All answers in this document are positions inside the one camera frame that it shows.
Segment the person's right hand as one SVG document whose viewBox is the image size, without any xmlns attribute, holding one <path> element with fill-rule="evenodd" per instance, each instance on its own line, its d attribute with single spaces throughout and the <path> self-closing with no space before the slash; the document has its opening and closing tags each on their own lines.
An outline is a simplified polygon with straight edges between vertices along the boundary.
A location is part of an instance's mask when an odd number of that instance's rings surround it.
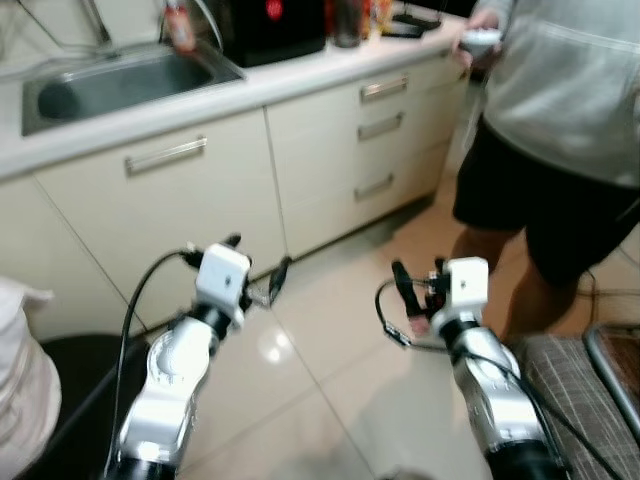
<svg viewBox="0 0 640 480">
<path fill-rule="evenodd" d="M 468 18 L 458 42 L 458 54 L 468 70 L 486 70 L 500 55 L 503 31 L 500 18 L 492 9 L 480 10 Z"/>
</svg>

